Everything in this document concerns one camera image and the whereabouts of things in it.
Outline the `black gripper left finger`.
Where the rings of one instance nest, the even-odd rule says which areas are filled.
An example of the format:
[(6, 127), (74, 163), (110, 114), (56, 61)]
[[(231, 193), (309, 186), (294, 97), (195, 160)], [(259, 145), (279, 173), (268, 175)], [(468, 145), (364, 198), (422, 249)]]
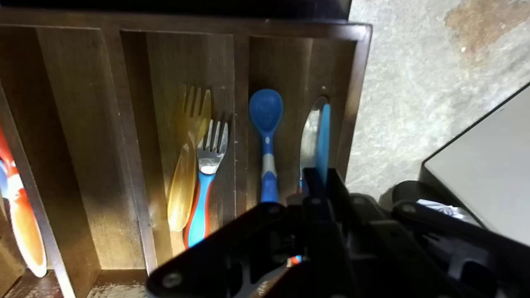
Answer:
[(331, 223), (324, 185), (314, 167), (302, 170), (304, 198), (302, 198), (302, 223), (306, 254), (311, 259), (324, 259), (329, 254), (327, 229)]

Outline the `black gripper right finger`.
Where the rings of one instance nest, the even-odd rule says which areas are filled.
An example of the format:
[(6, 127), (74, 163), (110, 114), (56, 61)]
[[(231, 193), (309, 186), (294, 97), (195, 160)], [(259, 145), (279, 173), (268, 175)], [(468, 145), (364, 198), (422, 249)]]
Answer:
[(337, 248), (349, 259), (367, 259), (375, 256), (375, 248), (367, 226), (354, 210), (354, 195), (342, 183), (341, 175), (327, 170), (326, 190), (332, 208), (332, 220), (337, 234)]

